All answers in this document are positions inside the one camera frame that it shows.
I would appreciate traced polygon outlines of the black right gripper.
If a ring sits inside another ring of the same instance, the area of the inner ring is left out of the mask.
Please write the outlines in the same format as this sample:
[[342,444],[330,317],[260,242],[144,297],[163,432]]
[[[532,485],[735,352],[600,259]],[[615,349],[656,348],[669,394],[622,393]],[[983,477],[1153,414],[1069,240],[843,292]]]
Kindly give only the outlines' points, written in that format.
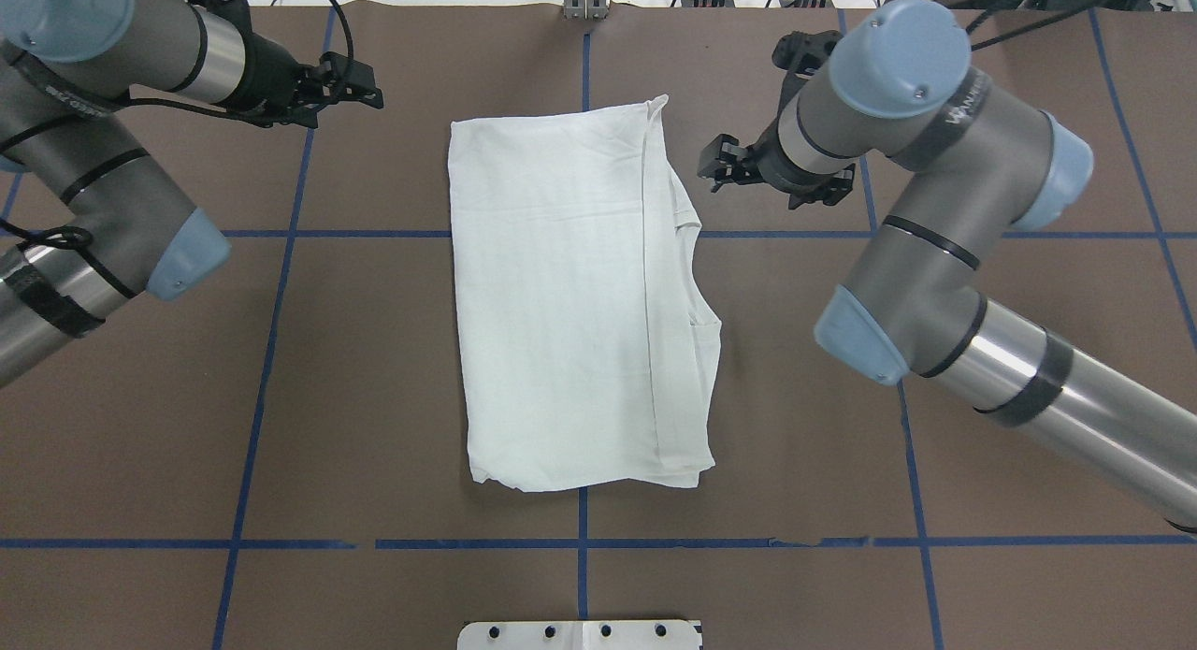
[[824,203],[832,207],[841,203],[853,189],[857,165],[855,163],[836,174],[814,174],[792,163],[782,147],[777,126],[764,130],[753,144],[753,165],[745,166],[748,148],[736,136],[721,134],[701,148],[699,176],[710,180],[710,193],[717,194],[724,186],[774,187],[789,194],[789,209],[804,203]]

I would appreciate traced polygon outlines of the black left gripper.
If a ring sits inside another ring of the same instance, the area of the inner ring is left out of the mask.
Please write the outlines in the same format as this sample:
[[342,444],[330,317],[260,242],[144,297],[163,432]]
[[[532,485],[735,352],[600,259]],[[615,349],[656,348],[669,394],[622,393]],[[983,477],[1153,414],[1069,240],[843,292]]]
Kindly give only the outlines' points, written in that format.
[[[371,65],[341,53],[324,53],[317,72],[259,34],[245,34],[244,42],[245,66],[233,91],[233,113],[249,124],[316,127],[318,113],[338,104],[384,108]],[[329,87],[326,97],[324,86]]]

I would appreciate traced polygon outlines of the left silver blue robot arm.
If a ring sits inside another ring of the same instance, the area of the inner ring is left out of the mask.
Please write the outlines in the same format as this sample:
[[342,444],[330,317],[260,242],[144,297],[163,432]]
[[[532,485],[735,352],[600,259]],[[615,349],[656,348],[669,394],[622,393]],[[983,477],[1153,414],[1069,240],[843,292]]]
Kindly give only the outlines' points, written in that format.
[[249,0],[4,0],[4,171],[71,209],[4,253],[4,384],[148,293],[175,300],[230,257],[221,229],[121,123],[162,107],[256,127],[375,109],[375,72],[345,53],[303,65],[253,29]]

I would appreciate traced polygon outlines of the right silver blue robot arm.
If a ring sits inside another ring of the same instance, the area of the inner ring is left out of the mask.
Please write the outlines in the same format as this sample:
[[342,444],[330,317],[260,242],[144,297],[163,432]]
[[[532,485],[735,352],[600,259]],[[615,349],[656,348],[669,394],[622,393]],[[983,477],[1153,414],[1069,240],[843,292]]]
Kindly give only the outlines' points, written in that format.
[[996,86],[937,2],[885,4],[849,34],[786,34],[772,60],[786,79],[757,142],[701,148],[713,190],[766,184],[796,209],[841,201],[868,152],[911,174],[814,326],[819,346],[882,385],[931,381],[1193,531],[1192,412],[973,283],[1005,232],[1077,201],[1089,144]]

